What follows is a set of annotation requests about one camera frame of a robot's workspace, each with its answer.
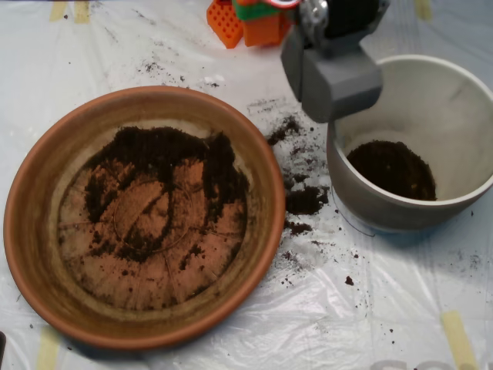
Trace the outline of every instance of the masking tape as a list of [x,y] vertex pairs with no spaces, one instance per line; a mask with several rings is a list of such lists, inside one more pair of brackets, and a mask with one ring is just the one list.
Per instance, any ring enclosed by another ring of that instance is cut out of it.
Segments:
[[414,0],[414,9],[416,16],[424,21],[431,21],[433,15],[431,14],[430,0]]
[[60,336],[51,326],[41,329],[41,344],[38,352],[36,370],[55,370],[59,353]]
[[49,15],[49,21],[55,22],[62,19],[65,15],[65,9],[67,8],[67,2],[53,2],[52,12]]
[[74,2],[75,23],[89,23],[89,1]]
[[478,363],[459,313],[457,311],[445,312],[441,315],[441,322],[457,369],[478,370]]

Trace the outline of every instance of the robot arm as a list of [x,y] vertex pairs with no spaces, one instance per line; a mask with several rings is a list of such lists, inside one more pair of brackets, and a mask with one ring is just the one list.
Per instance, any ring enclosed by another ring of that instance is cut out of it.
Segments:
[[315,122],[326,123],[373,106],[381,71],[360,47],[373,33],[388,0],[303,0],[281,60],[294,95]]

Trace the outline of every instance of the green lego brick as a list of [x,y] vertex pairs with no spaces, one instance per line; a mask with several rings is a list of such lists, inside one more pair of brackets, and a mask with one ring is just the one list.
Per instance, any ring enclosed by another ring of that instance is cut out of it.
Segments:
[[265,2],[259,2],[253,5],[239,5],[236,0],[233,0],[233,6],[237,18],[241,21],[251,21],[280,12],[280,9]]

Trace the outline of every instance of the white plastic sheet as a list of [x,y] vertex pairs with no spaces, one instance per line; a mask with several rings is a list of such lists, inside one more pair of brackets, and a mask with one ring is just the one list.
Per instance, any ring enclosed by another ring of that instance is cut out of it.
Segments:
[[[376,34],[364,40],[368,52],[449,59],[493,89],[493,3],[435,0],[431,17],[417,17],[415,6],[427,3],[394,0]],[[206,23],[208,4],[94,1],[89,23],[76,24],[73,3],[67,19],[50,22],[51,2],[0,2],[0,208],[26,153],[53,123],[97,96],[145,85],[209,93],[265,135],[295,115],[303,130],[274,147],[280,165],[309,175],[305,184],[329,186],[326,126],[300,111],[279,50],[225,50]],[[307,150],[294,160],[296,146]],[[178,348],[135,354],[61,336],[47,345],[47,324],[20,295],[1,249],[0,330],[8,339],[2,370],[450,369],[440,317],[451,310],[462,317],[479,368],[493,368],[493,193],[450,222],[412,235],[368,237],[343,215],[369,232],[330,197],[320,213],[300,217],[314,231],[296,237],[284,231],[267,276],[224,323]]]

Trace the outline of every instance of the soil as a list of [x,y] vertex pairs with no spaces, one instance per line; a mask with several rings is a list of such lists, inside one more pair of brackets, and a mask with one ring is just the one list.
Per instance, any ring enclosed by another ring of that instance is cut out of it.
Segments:
[[284,229],[291,229],[292,235],[299,235],[306,231],[312,231],[312,227],[307,224],[295,224],[294,222],[284,221]]
[[[225,204],[232,204],[236,200],[246,202],[248,180],[243,173],[235,169],[234,160],[235,154],[230,140],[222,133],[203,140],[172,128],[121,129],[115,139],[86,164],[86,168],[92,171],[85,187],[89,220],[93,224],[100,222],[109,205],[129,189],[134,180],[159,181],[162,184],[161,194],[149,202],[143,214],[149,214],[157,200],[166,195],[168,207],[166,213],[161,215],[167,219],[166,224],[158,236],[143,234],[133,225],[127,234],[121,235],[124,245],[115,252],[117,257],[145,262],[162,247],[165,237],[173,231],[175,210],[180,210],[184,202],[188,202],[184,196],[173,196],[177,189],[174,182],[176,179],[173,178],[175,171],[181,167],[191,167],[198,162],[203,163],[201,187],[207,199],[206,216],[203,221],[205,230],[208,225],[216,223],[223,216]],[[105,176],[98,173],[97,169],[100,168],[106,170]],[[115,181],[118,183],[117,188],[112,187]],[[246,226],[246,210],[240,212],[237,217]],[[101,236],[96,231],[92,242],[98,244],[100,241]],[[92,249],[90,254],[112,254],[115,249],[115,244],[105,241],[96,249]]]
[[286,210],[291,214],[315,214],[327,203],[327,191],[318,187],[305,187],[286,195]]
[[287,136],[300,132],[300,125],[294,116],[288,116],[283,119],[282,126],[275,130],[267,139],[270,146],[274,146],[280,141],[286,139]]
[[415,200],[437,199],[430,167],[401,142],[365,143],[347,159],[362,176],[381,189]]

